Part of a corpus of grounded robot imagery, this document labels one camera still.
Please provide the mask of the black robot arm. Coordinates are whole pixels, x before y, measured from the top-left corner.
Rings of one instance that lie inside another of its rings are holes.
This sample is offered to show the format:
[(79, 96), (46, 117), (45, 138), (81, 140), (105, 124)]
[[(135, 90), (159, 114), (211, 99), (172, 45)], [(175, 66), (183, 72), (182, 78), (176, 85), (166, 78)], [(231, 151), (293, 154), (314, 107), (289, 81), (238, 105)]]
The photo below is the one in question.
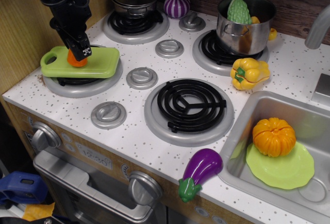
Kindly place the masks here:
[(50, 8), (53, 15), (49, 22), (56, 30), (66, 47), (80, 62), (92, 55), (86, 34), (86, 22), (92, 16), (90, 0), (40, 0)]

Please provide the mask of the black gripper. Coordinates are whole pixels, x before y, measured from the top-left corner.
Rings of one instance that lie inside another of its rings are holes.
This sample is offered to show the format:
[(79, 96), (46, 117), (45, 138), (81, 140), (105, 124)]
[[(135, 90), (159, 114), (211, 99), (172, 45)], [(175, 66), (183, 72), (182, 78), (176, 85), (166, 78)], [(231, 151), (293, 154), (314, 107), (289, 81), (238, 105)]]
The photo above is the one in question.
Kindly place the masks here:
[(51, 7), (51, 28), (55, 29), (67, 49), (70, 48), (76, 61), (92, 55), (86, 35), (87, 20), (91, 17), (89, 0), (65, 0)]

